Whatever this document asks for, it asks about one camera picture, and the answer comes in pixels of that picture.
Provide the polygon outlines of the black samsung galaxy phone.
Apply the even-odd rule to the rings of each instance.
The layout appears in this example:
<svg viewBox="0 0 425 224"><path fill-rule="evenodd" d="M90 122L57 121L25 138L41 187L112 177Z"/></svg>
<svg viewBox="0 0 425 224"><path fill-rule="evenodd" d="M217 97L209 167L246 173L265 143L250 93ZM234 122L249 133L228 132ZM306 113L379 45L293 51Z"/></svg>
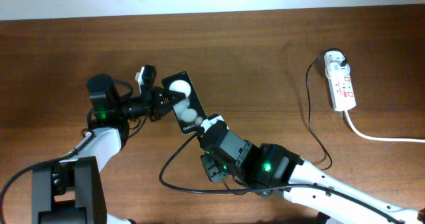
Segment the black samsung galaxy phone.
<svg viewBox="0 0 425 224"><path fill-rule="evenodd" d="M187 72L179 72L161 81L165 89L182 92L185 99L173 106L177 122L183 134L194 132L207 118L201 101Z"/></svg>

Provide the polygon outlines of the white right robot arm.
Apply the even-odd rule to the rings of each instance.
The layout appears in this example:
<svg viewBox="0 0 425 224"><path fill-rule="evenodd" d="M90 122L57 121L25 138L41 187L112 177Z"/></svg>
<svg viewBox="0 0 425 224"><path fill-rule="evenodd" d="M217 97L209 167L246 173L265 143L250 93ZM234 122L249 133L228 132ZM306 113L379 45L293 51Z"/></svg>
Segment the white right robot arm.
<svg viewBox="0 0 425 224"><path fill-rule="evenodd" d="M260 196L275 195L340 223L423 223L424 212L386 203L350 187L277 144L256 147L219 116L200 127L201 159L211 182L231 175Z"/></svg>

